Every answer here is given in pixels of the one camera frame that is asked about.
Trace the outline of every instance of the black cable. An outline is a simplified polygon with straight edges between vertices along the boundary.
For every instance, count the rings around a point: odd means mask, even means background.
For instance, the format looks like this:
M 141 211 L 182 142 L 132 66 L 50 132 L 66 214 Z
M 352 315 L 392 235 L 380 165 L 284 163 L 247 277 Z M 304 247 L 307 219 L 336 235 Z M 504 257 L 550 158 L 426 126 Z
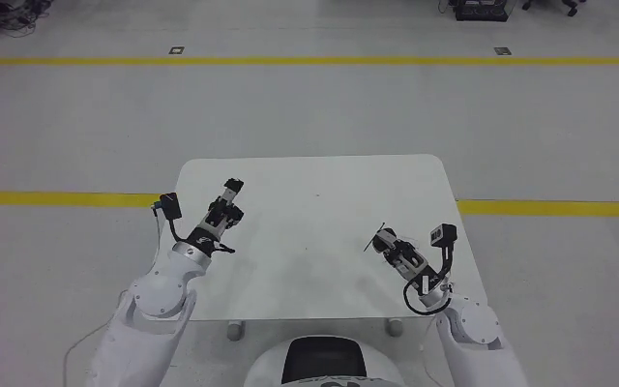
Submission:
M 170 233 L 172 234 L 172 236 L 174 237 L 174 240 L 176 242 L 180 242 L 183 239 L 181 239 L 178 234 L 176 233 L 176 227 L 174 227 L 174 221 L 173 220 L 169 220 L 168 221 L 170 223 Z
M 39 17 L 48 15 L 47 9 L 53 0 L 25 0 L 19 7 L 0 3 L 0 30 L 17 32 L 21 35 L 7 34 L 12 38 L 22 38 L 35 32 Z
M 408 283 L 406 283 L 406 286 L 404 287 L 403 293 L 404 293 L 404 303 L 406 304 L 406 307 L 408 307 L 409 310 L 413 311 L 413 313 L 418 314 L 418 315 L 433 315 L 433 314 L 437 314 L 437 313 L 441 313 L 443 311 L 445 311 L 445 309 L 447 307 L 449 307 L 449 304 L 452 303 L 452 298 L 449 297 L 447 299 L 447 301 L 445 302 L 445 304 L 443 304 L 442 307 L 439 307 L 433 311 L 427 311 L 427 312 L 423 312 L 423 311 L 418 311 L 416 310 L 412 305 L 410 305 L 410 302 L 408 301 L 408 288 L 410 287 L 411 284 L 413 284 L 414 280 L 410 280 Z

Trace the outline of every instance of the yellow stripe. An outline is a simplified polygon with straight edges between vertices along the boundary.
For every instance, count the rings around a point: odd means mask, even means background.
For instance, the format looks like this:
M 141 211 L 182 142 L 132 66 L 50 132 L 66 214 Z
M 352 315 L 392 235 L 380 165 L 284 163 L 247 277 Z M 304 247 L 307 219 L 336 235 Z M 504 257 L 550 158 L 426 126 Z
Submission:
M 619 57 L 117 57 L 117 58 L 0 58 L 3 66 L 616 66 Z
M 0 192 L 0 205 L 148 207 L 158 193 L 25 193 Z
M 459 200 L 462 215 L 515 215 L 539 217 L 619 217 L 619 202 Z
M 73 207 L 148 207 L 158 193 L 0 192 L 0 205 Z M 619 217 L 614 201 L 459 200 L 462 215 L 540 217 Z

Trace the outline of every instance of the cable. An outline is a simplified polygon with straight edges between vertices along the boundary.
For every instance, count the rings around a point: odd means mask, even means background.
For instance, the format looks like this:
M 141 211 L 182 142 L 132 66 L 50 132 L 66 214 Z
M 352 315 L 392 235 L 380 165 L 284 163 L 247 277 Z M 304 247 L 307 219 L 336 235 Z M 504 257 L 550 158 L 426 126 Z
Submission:
M 174 237 L 174 240 L 176 242 L 182 241 L 182 239 L 176 233 L 176 227 L 174 227 L 174 221 L 173 220 L 169 220 L 168 223 L 170 223 L 170 233 Z
M 450 0 L 447 0 L 447 7 L 445 7 L 445 9 L 444 9 L 444 10 L 441 10 L 441 3 L 442 3 L 442 1 L 443 1 L 443 0 L 438 0 L 438 4 L 437 4 L 437 6 L 436 6 L 436 7 L 438 8 L 438 12 L 439 12 L 439 13 L 441 13 L 441 14 L 446 13 L 448 8 L 455 8 L 455 7 L 456 7 L 456 6 L 452 6 L 452 5 L 450 5 L 450 4 L 449 4 L 449 3 L 450 3 Z
M 162 229 L 160 227 L 159 217 L 157 216 L 157 211 L 155 209 L 153 209 L 153 213 L 155 214 L 155 220 L 157 221 L 157 251 L 155 252 L 155 258 L 153 258 L 153 263 L 151 264 L 150 269 L 148 269 L 148 272 L 150 272 L 153 269 L 153 267 L 155 266 L 155 262 L 157 262 L 157 257 L 159 256 L 159 249 L 160 249 L 160 245 L 161 245 L 160 240 L 162 239 Z M 123 290 L 120 293 L 118 293 L 118 299 L 116 300 L 116 308 L 118 308 L 118 306 L 120 305 L 120 302 L 123 299 L 123 295 L 125 293 L 127 293 L 127 290 Z M 113 317 L 114 317 L 114 314 L 105 323 L 101 324 L 97 328 L 95 328 L 92 331 L 88 332 L 81 339 L 79 339 L 78 341 L 74 342 L 69 347 L 69 349 L 67 349 L 67 351 L 65 352 L 65 356 L 62 359 L 62 387 L 67 387 L 67 364 L 69 363 L 69 355 L 71 354 L 71 351 L 74 350 L 83 341 L 85 341 L 86 339 L 90 338 L 91 336 L 93 336 L 97 332 L 101 331 L 104 327 L 106 327 L 107 324 L 109 324 L 109 321 L 111 321 Z
M 407 294 L 408 288 L 410 287 L 411 284 L 413 284 L 413 282 L 414 282 L 414 279 L 406 283 L 406 286 L 404 287 L 404 290 L 403 290 L 404 303 L 406 304 L 406 307 L 408 307 L 409 310 L 413 311 L 413 313 L 418 314 L 418 315 L 433 315 L 433 314 L 441 313 L 445 311 L 445 309 L 449 307 L 449 305 L 452 303 L 452 298 L 450 297 L 450 293 L 452 292 L 452 289 L 450 288 L 449 292 L 445 292 L 445 294 L 443 295 L 443 298 L 447 298 L 447 300 L 445 301 L 445 304 L 443 304 L 442 307 L 439 307 L 435 310 L 427 311 L 427 312 L 416 310 L 412 305 L 410 305 L 410 302 L 408 301 L 408 294 Z
M 12 38 L 23 38 L 33 34 L 39 17 L 48 15 L 47 9 L 53 0 L 25 0 L 19 7 L 0 3 L 0 30 L 17 32 L 14 35 L 3 32 Z
M 429 328 L 432 326 L 432 323 L 434 322 L 434 320 L 436 319 L 436 314 L 434 315 L 434 317 L 429 321 L 429 324 L 426 327 L 426 331 L 424 332 L 424 336 L 422 338 L 422 343 L 419 345 L 419 351 L 422 354 L 422 363 L 424 364 L 424 371 L 426 372 L 427 377 L 433 381 L 438 387 L 444 387 L 438 380 L 436 380 L 434 378 L 434 376 L 432 376 L 429 371 L 427 370 L 427 361 L 426 361 L 426 355 L 424 353 L 424 346 L 426 345 L 426 339 L 427 339 L 427 333 L 429 332 Z

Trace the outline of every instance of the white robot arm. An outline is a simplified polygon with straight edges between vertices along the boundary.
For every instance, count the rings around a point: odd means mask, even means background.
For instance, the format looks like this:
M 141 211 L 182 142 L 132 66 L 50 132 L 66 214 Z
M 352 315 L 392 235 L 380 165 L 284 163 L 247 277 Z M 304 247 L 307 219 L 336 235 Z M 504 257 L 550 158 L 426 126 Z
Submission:
M 225 192 L 211 203 L 207 215 L 186 239 L 179 238 L 174 230 L 173 221 L 181 218 L 176 194 L 161 196 L 154 210 L 163 209 L 176 244 L 162 268 L 151 270 L 125 293 L 93 358 L 89 387 L 161 384 L 195 306 L 196 294 L 187 292 L 188 281 L 206 273 L 212 253 L 234 253 L 220 239 L 243 218 L 243 212 L 232 203 L 242 187 L 242 181 L 228 180 Z M 143 329 L 133 320 L 136 310 L 157 318 L 178 314 L 174 331 L 161 335 Z
M 371 243 L 407 280 L 403 295 L 408 308 L 421 315 L 438 313 L 436 328 L 456 387 L 528 387 L 522 366 L 492 308 L 453 293 L 447 283 L 456 239 L 456 227 L 451 224 L 441 224 L 430 233 L 431 244 L 443 252 L 438 273 L 390 228 L 381 227 Z M 417 290 L 427 312 L 415 310 L 408 302 L 410 286 Z
M 158 387 L 161 384 L 195 305 L 196 294 L 187 291 L 188 281 L 206 273 L 212 253 L 234 253 L 220 240 L 224 231 L 243 217 L 243 212 L 232 203 L 242 187 L 243 182 L 228 180 L 225 192 L 211 203 L 207 215 L 186 239 L 179 238 L 174 229 L 173 221 L 181 218 L 176 195 L 161 196 L 155 208 L 162 208 L 170 221 L 176 244 L 168 253 L 166 264 L 151 270 L 127 290 L 92 361 L 88 386 Z M 408 308 L 421 315 L 437 314 L 436 327 L 456 387 L 528 387 L 494 311 L 455 294 L 447 282 L 456 238 L 456 228 L 450 224 L 442 224 L 432 231 L 431 244 L 443 252 L 443 265 L 438 273 L 390 228 L 381 227 L 370 243 L 407 280 L 403 295 Z M 411 286 L 417 290 L 426 312 L 415 310 L 408 302 Z M 173 332 L 161 335 L 138 326 L 133 320 L 136 311 L 156 318 L 174 315 L 178 318 Z M 382 379 L 353 380 L 348 376 L 304 379 L 286 386 L 296 384 L 396 386 Z

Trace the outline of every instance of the white table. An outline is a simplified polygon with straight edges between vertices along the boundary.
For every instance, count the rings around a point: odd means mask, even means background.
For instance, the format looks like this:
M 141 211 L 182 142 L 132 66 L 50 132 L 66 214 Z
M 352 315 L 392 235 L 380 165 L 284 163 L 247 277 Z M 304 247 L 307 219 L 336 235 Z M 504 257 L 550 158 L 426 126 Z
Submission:
M 245 182 L 235 199 L 245 217 L 222 241 L 237 252 L 215 253 L 206 276 L 190 282 L 198 293 L 192 320 L 415 316 L 402 300 L 404 280 L 381 254 L 363 252 L 383 222 L 412 239 L 435 270 L 441 252 L 429 245 L 429 233 L 455 224 L 456 291 L 486 301 L 445 169 L 434 156 L 192 160 L 176 185 L 181 237 L 231 177 Z M 156 267 L 172 245 L 166 226 Z

